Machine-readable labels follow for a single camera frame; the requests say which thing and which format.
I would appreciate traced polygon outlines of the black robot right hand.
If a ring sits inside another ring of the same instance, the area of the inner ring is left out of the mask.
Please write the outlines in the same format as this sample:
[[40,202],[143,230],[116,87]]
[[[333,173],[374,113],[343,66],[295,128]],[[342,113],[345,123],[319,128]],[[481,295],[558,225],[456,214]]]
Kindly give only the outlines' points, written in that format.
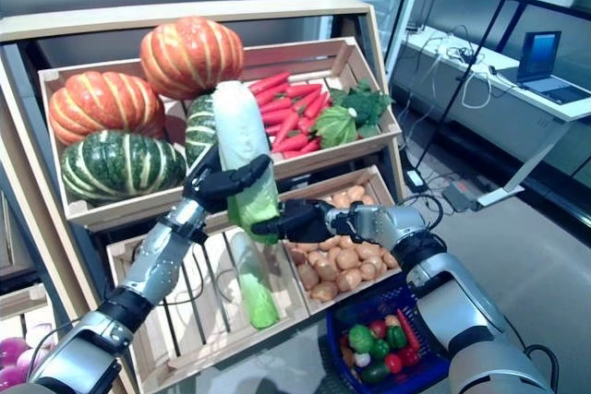
[[279,215],[251,226],[258,235],[294,243],[314,244],[333,237],[326,222],[332,205],[317,199],[289,199],[279,205]]

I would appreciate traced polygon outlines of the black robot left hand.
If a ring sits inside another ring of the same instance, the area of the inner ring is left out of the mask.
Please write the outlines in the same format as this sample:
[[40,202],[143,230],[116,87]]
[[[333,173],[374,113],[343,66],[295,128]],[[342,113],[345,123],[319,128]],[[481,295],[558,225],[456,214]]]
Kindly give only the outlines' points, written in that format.
[[270,165],[271,157],[260,154],[245,166],[223,171],[219,148],[214,144],[203,151],[191,167],[182,196],[198,202],[211,214],[227,210],[228,198],[253,186]]

